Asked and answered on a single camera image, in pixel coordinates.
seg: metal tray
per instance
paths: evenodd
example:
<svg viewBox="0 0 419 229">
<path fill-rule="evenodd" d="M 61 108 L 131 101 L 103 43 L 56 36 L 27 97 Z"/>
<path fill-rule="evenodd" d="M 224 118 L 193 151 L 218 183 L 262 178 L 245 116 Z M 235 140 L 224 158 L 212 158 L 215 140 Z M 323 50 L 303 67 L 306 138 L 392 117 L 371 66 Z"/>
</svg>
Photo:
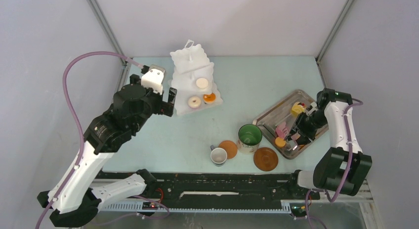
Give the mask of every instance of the metal tray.
<svg viewBox="0 0 419 229">
<path fill-rule="evenodd" d="M 285 122 L 286 127 L 291 129 L 295 122 L 295 117 L 291 115 L 291 107 L 295 102 L 304 103 L 305 106 L 310 106 L 315 100 L 311 98 L 303 90 L 297 89 L 291 94 L 286 96 L 284 99 L 276 103 L 274 106 L 260 114 L 256 119 L 253 120 L 253 124 L 259 127 L 262 131 L 263 136 L 269 140 L 269 142 L 287 159 L 294 159 L 300 153 L 302 153 L 308 145 L 298 146 L 296 149 L 292 150 L 289 144 L 286 144 L 284 147 L 280 148 L 275 145 L 276 126 Z M 316 139 L 323 135 L 328 130 L 328 126 L 325 125 L 322 128 L 317 130 Z"/>
</svg>

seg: wooden coaster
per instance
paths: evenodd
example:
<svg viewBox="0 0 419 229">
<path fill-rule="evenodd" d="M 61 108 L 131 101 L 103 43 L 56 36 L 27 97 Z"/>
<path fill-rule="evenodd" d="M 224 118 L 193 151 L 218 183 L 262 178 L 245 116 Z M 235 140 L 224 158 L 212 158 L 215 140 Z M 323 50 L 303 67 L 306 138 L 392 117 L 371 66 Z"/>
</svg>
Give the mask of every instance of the wooden coaster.
<svg viewBox="0 0 419 229">
<path fill-rule="evenodd" d="M 262 171 L 272 171 L 278 165 L 278 155 L 270 148 L 260 148 L 254 153 L 253 162 Z"/>
<path fill-rule="evenodd" d="M 218 147 L 227 152 L 227 159 L 232 159 L 237 154 L 237 145 L 233 141 L 225 140 Z"/>
</svg>

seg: table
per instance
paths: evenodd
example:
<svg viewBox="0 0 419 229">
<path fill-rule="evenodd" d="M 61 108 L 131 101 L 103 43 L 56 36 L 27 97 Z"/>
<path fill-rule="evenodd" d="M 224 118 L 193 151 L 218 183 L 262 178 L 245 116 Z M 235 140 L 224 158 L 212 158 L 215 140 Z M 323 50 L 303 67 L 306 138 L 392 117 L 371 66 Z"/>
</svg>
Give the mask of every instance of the table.
<svg viewBox="0 0 419 229">
<path fill-rule="evenodd" d="M 295 89 L 302 89 L 311 97 L 323 89 L 314 57 L 210 57 L 214 66 L 214 81 L 224 103 L 196 113 L 149 118 L 136 137 L 125 143 L 104 166 L 104 172 L 185 173 L 248 173 L 265 174 L 253 163 L 253 155 L 240 152 L 222 167 L 210 160 L 210 145 L 223 140 L 237 142 L 239 128 Z M 168 80 L 174 64 L 170 57 L 134 58 L 145 65 L 155 64 L 166 69 L 164 100 L 167 100 Z M 129 83 L 131 74 L 141 75 L 138 67 L 131 67 L 122 80 Z M 261 147 L 273 148 L 265 139 Z M 313 170 L 329 149 L 326 132 L 293 160 L 278 153 L 279 164 L 269 173 L 290 173 L 297 169 Z"/>
</svg>

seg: wall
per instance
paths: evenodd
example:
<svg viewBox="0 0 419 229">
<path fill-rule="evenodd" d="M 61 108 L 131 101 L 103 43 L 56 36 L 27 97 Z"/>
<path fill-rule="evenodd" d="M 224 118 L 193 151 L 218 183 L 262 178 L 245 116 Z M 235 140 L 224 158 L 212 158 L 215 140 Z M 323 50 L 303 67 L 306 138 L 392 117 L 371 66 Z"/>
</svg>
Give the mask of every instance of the wall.
<svg viewBox="0 0 419 229">
<path fill-rule="evenodd" d="M 78 55 L 112 48 L 85 0 L 0 0 L 0 27 L 0 228 L 34 228 L 36 196 L 53 188 L 79 146 L 63 71 Z M 117 58 L 93 57 L 70 71 L 84 128 L 109 106 L 119 69 Z M 52 228 L 48 218 L 41 228 Z"/>
<path fill-rule="evenodd" d="M 98 0 L 129 56 L 316 56 L 346 0 Z"/>
<path fill-rule="evenodd" d="M 365 102 L 358 141 L 386 228 L 419 228 L 419 0 L 356 0 L 322 64 L 329 87 Z"/>
</svg>

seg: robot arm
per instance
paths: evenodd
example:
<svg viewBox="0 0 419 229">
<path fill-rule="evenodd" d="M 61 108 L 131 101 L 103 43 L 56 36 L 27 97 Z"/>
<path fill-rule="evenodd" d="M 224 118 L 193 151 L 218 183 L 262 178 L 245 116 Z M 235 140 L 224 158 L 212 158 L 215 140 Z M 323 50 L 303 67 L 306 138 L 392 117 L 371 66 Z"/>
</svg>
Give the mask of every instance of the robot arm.
<svg viewBox="0 0 419 229">
<path fill-rule="evenodd" d="M 358 145 L 352 123 L 352 107 L 345 113 L 352 104 L 350 94 L 325 88 L 317 94 L 317 102 L 306 113 L 297 117 L 289 139 L 298 134 L 297 144 L 309 144 L 314 140 L 317 129 L 328 124 L 331 146 L 314 171 L 299 171 L 299 186 L 336 191 L 345 172 L 341 165 L 350 162 L 350 169 L 340 193 L 354 196 L 358 192 L 371 168 L 372 159 L 364 155 Z M 350 148 L 352 158 L 348 161 Z"/>
<path fill-rule="evenodd" d="M 114 94 L 109 109 L 91 122 L 84 133 L 85 144 L 80 163 L 75 165 L 77 155 L 58 185 L 38 195 L 43 207 L 53 201 L 51 207 L 54 211 L 50 219 L 56 227 L 83 226 L 109 204 L 155 191 L 156 179 L 147 170 L 139 170 L 124 180 L 106 186 L 89 188 L 103 165 L 123 143 L 140 131 L 152 114 L 173 115 L 176 89 L 171 88 L 168 102 L 163 102 L 164 69 L 144 66 L 142 73 L 142 78 L 131 75 L 130 84 Z M 75 171 L 62 192 L 53 198 L 72 169 Z"/>
</svg>

